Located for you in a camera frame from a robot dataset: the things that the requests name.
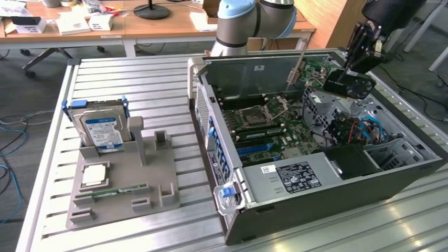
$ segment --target barcode label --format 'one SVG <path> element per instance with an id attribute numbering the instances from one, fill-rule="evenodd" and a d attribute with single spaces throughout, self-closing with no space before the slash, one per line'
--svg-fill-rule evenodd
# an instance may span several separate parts
<path id="1" fill-rule="evenodd" d="M 115 118 L 89 119 L 85 124 L 96 147 L 113 149 L 123 145 L 120 132 L 115 129 L 117 125 Z"/>
<path id="2" fill-rule="evenodd" d="M 121 38 L 121 35 L 103 35 L 101 38 Z"/>
<path id="3" fill-rule="evenodd" d="M 261 172 L 263 173 L 269 173 L 269 172 L 276 172 L 275 165 L 268 165 L 268 166 L 261 166 Z"/>

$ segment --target metal slotted table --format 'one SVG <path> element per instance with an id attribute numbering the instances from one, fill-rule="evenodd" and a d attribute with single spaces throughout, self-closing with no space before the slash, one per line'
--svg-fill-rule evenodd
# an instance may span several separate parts
<path id="1" fill-rule="evenodd" d="M 187 106 L 187 60 L 201 55 L 87 59 L 67 67 L 17 251 L 409 251 L 448 248 L 448 168 L 393 198 L 235 246 L 224 245 L 192 118 Z M 385 98 L 447 148 L 447 135 L 379 81 Z M 179 209 L 97 227 L 65 229 L 80 139 L 61 113 L 67 99 L 125 95 L 143 135 L 172 135 Z"/>

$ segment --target hard drive label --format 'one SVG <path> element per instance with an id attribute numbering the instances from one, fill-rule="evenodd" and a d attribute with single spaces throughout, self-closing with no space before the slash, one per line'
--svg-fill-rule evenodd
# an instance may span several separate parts
<path id="1" fill-rule="evenodd" d="M 117 125 L 115 118 L 89 119 L 85 120 L 85 124 L 96 147 L 113 149 L 123 145 L 120 131 L 115 129 Z"/>
<path id="2" fill-rule="evenodd" d="M 308 162 L 281 166 L 276 169 L 288 193 L 296 193 L 321 186 Z"/>

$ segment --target white box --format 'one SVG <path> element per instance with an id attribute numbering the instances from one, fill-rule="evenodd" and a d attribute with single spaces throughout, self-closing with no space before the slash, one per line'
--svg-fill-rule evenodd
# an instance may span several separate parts
<path id="1" fill-rule="evenodd" d="M 87 33 L 91 31 L 84 17 L 76 15 L 63 16 L 56 20 L 56 24 L 61 35 Z"/>
<path id="2" fill-rule="evenodd" d="M 112 30 L 112 15 L 91 16 L 89 27 L 92 30 Z"/>
<path id="3" fill-rule="evenodd" d="M 28 33 L 43 33 L 45 30 L 47 22 L 40 18 L 39 23 L 36 24 L 36 20 L 29 20 L 29 24 L 27 20 L 24 19 L 25 17 L 20 17 L 20 21 L 13 19 L 12 23 L 15 24 L 13 26 L 16 27 L 17 33 L 21 34 L 28 34 Z"/>

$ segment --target hard drive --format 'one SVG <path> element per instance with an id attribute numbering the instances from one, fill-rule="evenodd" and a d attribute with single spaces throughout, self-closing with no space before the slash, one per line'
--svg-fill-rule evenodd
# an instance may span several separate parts
<path id="1" fill-rule="evenodd" d="M 72 101 L 63 111 L 73 122 L 83 146 L 96 146 L 99 153 L 123 150 L 123 143 L 132 141 L 128 131 L 128 101 Z"/>

